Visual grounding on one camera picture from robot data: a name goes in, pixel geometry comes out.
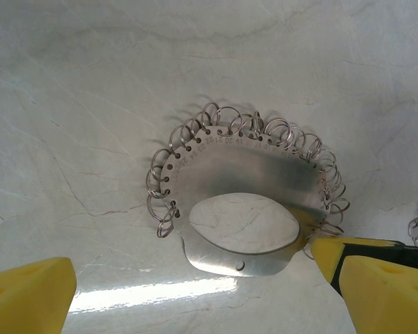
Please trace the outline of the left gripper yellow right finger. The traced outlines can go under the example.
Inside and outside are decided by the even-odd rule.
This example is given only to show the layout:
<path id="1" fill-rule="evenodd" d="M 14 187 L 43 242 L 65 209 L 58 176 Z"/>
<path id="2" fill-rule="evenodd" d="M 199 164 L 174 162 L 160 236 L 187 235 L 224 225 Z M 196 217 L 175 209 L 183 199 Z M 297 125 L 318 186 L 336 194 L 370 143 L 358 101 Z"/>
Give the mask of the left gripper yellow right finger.
<path id="1" fill-rule="evenodd" d="M 340 288 L 357 333 L 418 333 L 418 269 L 351 256 Z"/>

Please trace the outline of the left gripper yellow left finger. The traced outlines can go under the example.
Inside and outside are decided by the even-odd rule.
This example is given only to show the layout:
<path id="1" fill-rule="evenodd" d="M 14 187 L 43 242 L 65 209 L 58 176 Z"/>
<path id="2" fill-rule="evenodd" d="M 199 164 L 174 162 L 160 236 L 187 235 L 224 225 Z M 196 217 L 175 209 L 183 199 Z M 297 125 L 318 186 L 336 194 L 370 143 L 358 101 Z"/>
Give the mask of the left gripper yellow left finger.
<path id="1" fill-rule="evenodd" d="M 0 333 L 60 333 L 76 288 L 67 257 L 1 271 Z"/>

